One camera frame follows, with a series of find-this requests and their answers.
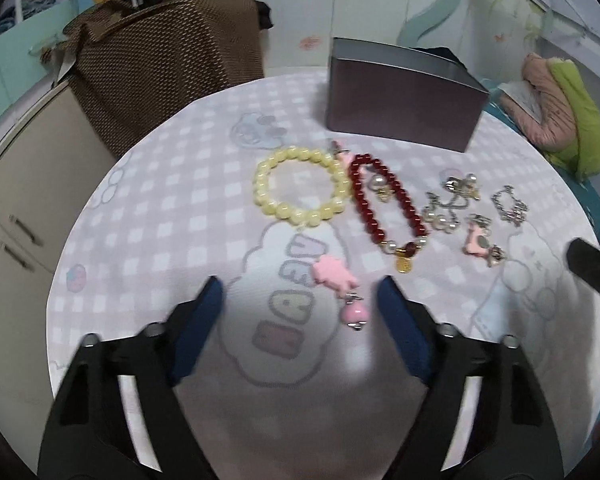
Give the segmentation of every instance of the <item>round table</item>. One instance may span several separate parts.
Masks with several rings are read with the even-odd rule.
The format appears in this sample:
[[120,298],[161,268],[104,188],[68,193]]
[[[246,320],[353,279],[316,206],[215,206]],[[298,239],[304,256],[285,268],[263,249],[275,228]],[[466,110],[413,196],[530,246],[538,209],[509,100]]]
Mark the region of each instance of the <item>round table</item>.
[[[266,78],[200,99],[112,168],[67,240],[49,295],[54,392],[85,333],[133,335],[216,275],[226,287],[221,319],[176,394],[218,476],[380,478],[425,391],[373,309],[374,284],[391,274],[439,322],[488,340],[504,333],[522,339],[565,465],[573,466],[600,408],[600,297],[564,262],[571,239],[596,244],[580,205],[523,137],[487,114],[465,153],[330,132],[322,121],[326,78],[325,70]],[[418,209],[428,190],[448,196],[442,178],[475,173],[485,199],[462,213],[494,219],[491,240],[507,251],[507,263],[489,268],[463,254],[463,223],[453,234],[434,232],[413,270],[399,274],[351,205],[302,232],[261,213],[251,183],[267,150],[325,149],[329,138],[381,158]],[[272,194],[304,208],[331,193],[328,174],[315,165],[286,162],[271,181]],[[529,206],[520,228],[496,219],[488,199],[505,184]],[[395,202],[374,209],[389,238],[412,238]],[[344,259],[360,280],[358,292],[372,310],[361,332],[338,321],[342,302],[332,291],[304,280],[303,269],[321,253]],[[309,316],[289,319],[271,308],[272,295],[281,292],[310,297]],[[255,337],[263,322],[264,345]],[[447,464],[462,455],[471,405],[465,403]],[[139,455],[152,465],[137,401],[126,410]]]

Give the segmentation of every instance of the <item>pink cushion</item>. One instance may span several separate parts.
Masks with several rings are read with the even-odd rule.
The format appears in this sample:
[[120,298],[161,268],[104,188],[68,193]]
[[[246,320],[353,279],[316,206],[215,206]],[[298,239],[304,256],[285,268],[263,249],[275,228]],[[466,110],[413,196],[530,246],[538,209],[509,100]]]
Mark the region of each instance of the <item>pink cushion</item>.
[[549,72],[546,60],[531,53],[522,65],[522,77],[536,89],[542,108],[542,124],[538,124],[506,94],[502,107],[516,122],[533,145],[548,152],[560,152],[576,139],[576,121],[564,93]]

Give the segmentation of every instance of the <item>brown cloth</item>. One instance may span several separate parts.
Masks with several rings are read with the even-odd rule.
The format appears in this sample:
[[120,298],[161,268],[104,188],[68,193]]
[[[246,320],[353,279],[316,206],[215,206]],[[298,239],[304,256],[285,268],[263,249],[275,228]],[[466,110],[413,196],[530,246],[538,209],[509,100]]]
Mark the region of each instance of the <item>brown cloth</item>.
[[109,150],[124,155],[190,102],[264,77],[253,0],[109,1],[64,28],[69,85]]

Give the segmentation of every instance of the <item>gold charm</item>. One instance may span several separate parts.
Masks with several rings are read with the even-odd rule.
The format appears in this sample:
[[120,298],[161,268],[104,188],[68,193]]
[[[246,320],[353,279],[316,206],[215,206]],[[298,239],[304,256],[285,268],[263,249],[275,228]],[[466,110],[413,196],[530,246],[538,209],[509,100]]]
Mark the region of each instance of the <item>gold charm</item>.
[[391,200],[391,197],[394,195],[394,190],[391,189],[389,186],[382,186],[376,191],[376,193],[378,194],[378,198],[382,202],[389,202],[389,200]]
[[397,258],[395,261],[395,268],[398,272],[410,272],[411,270],[411,259],[410,258]]

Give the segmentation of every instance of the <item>pillow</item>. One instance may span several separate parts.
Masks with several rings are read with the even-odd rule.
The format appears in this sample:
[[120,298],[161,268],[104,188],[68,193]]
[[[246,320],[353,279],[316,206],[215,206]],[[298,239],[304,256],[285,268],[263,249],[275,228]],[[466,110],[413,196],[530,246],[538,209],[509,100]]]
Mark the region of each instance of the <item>pillow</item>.
[[576,119],[578,133],[574,158],[573,145],[563,152],[552,153],[548,160],[561,165],[584,180],[600,173],[600,110],[584,86],[578,67],[571,60],[550,59],[547,66],[567,97]]
[[560,152],[576,139],[576,122],[569,101],[553,78],[547,62],[538,54],[526,56],[522,77],[538,92],[542,124],[527,114],[511,97],[503,94],[502,107],[534,146]]

